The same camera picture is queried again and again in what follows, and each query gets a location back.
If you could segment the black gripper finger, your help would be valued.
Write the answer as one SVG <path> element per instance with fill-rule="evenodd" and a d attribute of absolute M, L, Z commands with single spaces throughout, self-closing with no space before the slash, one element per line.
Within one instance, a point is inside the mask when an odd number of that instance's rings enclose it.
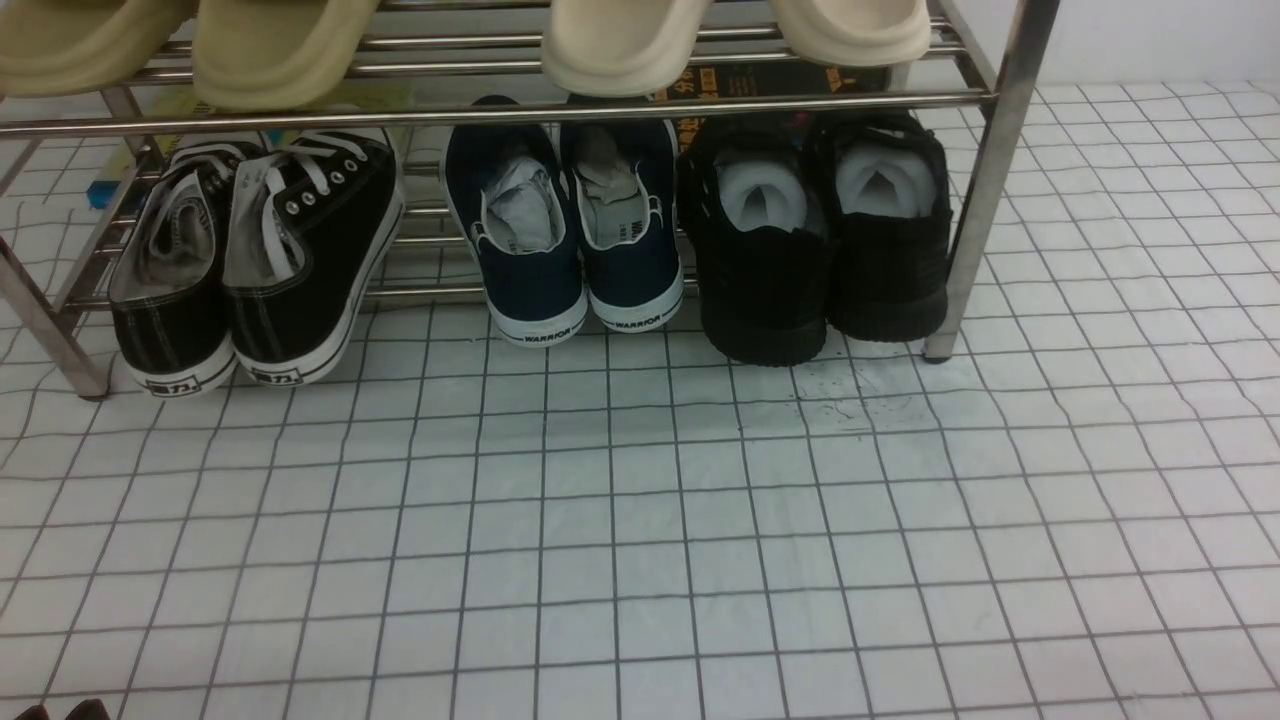
<path fill-rule="evenodd" d="M 102 700 L 87 698 L 76 705 L 65 720 L 111 720 L 111 715 Z"/>

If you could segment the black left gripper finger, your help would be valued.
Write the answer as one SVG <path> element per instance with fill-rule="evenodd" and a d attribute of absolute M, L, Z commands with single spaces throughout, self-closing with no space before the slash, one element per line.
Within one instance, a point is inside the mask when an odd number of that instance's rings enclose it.
<path fill-rule="evenodd" d="M 17 715 L 14 720 L 49 720 L 49 712 L 42 705 L 32 705 Z"/>

